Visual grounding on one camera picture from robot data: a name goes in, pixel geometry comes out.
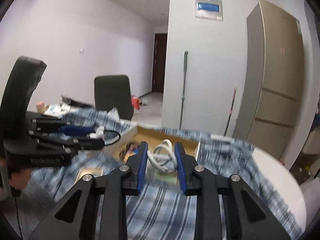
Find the person's hand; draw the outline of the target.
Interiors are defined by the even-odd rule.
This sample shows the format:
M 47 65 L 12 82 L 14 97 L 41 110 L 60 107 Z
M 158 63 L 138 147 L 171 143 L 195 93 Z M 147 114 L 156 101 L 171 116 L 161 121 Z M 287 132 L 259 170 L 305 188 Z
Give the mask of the person's hand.
M 7 167 L 7 162 L 3 157 L 1 157 L 1 169 L 5 167 Z M 31 179 L 32 171 L 33 170 L 31 168 L 26 168 L 18 172 L 13 172 L 11 174 L 11 179 L 9 179 L 9 185 L 16 190 L 25 189 L 29 183 L 29 180 Z M 4 182 L 2 180 L 3 177 L 4 176 L 1 175 L 1 193 L 4 192 Z

